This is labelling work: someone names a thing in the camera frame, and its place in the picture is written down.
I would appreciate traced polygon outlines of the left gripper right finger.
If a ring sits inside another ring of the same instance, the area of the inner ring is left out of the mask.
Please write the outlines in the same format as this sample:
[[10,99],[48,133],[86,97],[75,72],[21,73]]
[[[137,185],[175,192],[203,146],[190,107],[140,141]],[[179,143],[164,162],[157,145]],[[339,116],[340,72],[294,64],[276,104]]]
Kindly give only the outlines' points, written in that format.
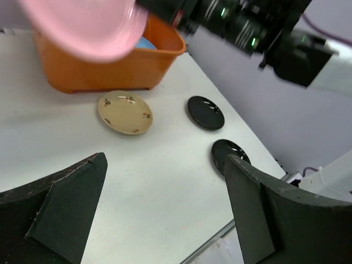
[[351,263],[351,203],[268,175],[236,155],[224,177],[245,263]]

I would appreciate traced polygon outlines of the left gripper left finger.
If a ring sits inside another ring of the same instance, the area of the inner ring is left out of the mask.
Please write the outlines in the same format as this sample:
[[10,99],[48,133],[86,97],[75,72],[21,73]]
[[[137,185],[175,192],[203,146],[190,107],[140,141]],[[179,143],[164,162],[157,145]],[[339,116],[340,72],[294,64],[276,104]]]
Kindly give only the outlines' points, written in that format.
[[104,153],[1,193],[1,263],[80,263],[107,173]]

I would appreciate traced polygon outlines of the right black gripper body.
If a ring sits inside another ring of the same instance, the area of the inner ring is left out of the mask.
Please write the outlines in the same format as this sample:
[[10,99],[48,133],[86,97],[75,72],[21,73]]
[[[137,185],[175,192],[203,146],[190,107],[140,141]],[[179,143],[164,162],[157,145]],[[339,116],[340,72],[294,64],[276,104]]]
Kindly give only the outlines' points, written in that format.
[[248,55],[264,53],[265,17],[241,1],[139,0],[136,4],[186,35],[202,27]]

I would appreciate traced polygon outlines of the blue plastic plate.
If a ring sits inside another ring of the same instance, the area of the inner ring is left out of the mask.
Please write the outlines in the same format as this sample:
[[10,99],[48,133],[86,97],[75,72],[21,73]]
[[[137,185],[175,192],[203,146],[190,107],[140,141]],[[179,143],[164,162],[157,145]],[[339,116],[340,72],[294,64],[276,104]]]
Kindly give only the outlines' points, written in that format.
[[151,49],[156,50],[157,48],[146,38],[141,37],[138,43],[135,45],[135,48]]

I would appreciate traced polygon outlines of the pink plastic plate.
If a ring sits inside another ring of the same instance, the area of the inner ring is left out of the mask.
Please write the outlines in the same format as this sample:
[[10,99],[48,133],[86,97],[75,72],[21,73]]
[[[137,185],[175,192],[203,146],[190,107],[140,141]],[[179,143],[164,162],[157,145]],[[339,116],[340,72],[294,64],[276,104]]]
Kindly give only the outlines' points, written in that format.
[[41,34],[91,62],[125,57],[144,33],[148,17],[135,1],[22,0],[18,5]]

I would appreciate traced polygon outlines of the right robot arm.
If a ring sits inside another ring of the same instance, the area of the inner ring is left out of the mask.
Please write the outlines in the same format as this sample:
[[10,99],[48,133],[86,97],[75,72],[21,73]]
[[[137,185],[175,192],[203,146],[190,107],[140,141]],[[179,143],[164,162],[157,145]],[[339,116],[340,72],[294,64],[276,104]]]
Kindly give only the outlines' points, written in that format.
[[259,68],[306,89],[351,95],[351,43],[317,30],[297,29],[309,1],[137,1],[185,34],[202,27],[247,56]]

